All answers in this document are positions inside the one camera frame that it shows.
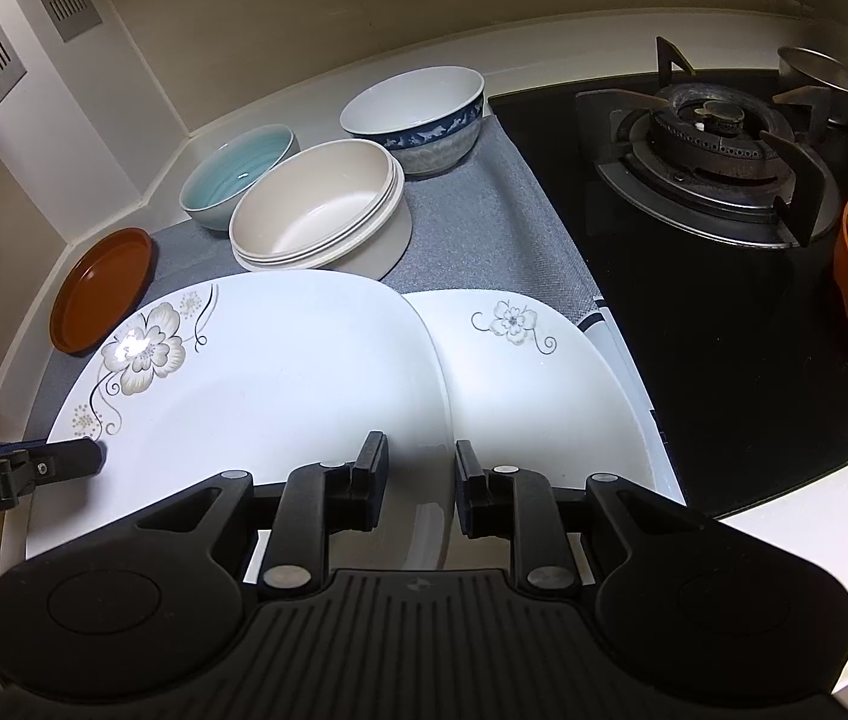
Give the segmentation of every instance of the black glass stovetop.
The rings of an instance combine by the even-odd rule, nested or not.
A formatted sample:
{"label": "black glass stovetop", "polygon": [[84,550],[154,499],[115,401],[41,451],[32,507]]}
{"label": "black glass stovetop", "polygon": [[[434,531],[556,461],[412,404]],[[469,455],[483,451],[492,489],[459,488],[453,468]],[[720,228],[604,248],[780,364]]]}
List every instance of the black glass stovetop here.
{"label": "black glass stovetop", "polygon": [[[697,80],[769,100],[774,71]],[[491,107],[579,247],[651,396],[688,506],[730,514],[848,464],[848,321],[835,236],[748,250],[663,223],[618,196],[578,151],[575,93],[657,91],[656,76],[562,84]],[[806,122],[787,111],[795,129]],[[848,132],[819,152],[848,199]]]}

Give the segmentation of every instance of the gas stove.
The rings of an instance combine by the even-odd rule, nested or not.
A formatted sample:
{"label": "gas stove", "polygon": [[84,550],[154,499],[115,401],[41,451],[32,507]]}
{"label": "gas stove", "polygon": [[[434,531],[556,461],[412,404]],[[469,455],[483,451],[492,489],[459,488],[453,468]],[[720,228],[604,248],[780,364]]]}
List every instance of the gas stove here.
{"label": "gas stove", "polygon": [[490,104],[621,329],[688,504],[716,517],[848,464],[848,128],[776,71],[691,70],[658,40],[656,74]]}
{"label": "gas stove", "polygon": [[[672,83],[675,64],[691,79]],[[618,194],[731,245],[808,245],[834,226],[840,192],[811,148],[825,134],[828,90],[805,87],[772,99],[810,108],[811,128],[798,143],[779,110],[739,89],[694,80],[691,64],[663,38],[657,65],[654,95],[598,89],[576,98],[582,153]]]}

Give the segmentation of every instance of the gray dish mat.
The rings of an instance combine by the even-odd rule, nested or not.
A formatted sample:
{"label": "gray dish mat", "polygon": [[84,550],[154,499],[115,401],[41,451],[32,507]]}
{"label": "gray dish mat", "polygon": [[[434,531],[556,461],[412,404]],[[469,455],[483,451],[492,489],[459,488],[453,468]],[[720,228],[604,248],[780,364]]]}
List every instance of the gray dish mat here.
{"label": "gray dish mat", "polygon": [[[443,175],[408,179],[411,245],[384,276],[399,293],[506,290],[547,303],[578,324],[600,292],[517,147],[495,117],[483,120],[473,151]],[[154,234],[157,264],[140,305],[212,278],[240,274],[224,233],[191,220]],[[45,439],[77,376],[96,351],[53,351],[25,439]]]}

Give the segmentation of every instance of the saucepan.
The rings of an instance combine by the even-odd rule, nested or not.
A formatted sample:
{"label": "saucepan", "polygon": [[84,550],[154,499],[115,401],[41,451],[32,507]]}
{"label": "saucepan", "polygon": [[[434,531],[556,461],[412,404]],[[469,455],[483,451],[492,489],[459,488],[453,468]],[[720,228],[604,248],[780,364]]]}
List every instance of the saucepan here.
{"label": "saucepan", "polygon": [[799,86],[823,86],[832,91],[828,121],[848,127],[848,66],[820,52],[785,46],[779,49],[779,79],[784,91]]}

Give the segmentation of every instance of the floral plate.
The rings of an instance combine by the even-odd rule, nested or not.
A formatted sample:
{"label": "floral plate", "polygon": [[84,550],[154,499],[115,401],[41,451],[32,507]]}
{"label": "floral plate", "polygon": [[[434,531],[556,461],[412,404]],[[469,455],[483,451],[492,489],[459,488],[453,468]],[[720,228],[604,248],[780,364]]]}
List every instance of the floral plate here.
{"label": "floral plate", "polygon": [[589,338],[550,306],[496,290],[405,295],[437,348],[455,439],[479,459],[582,488],[598,471],[654,487],[637,417]]}
{"label": "floral plate", "polygon": [[435,567],[454,511],[453,444],[437,354],[411,306],[333,271],[178,290],[126,320],[65,400],[50,440],[99,440],[106,463],[37,490],[28,557],[226,469],[262,484],[351,461],[371,430],[389,441],[381,526],[339,533],[332,559]]}

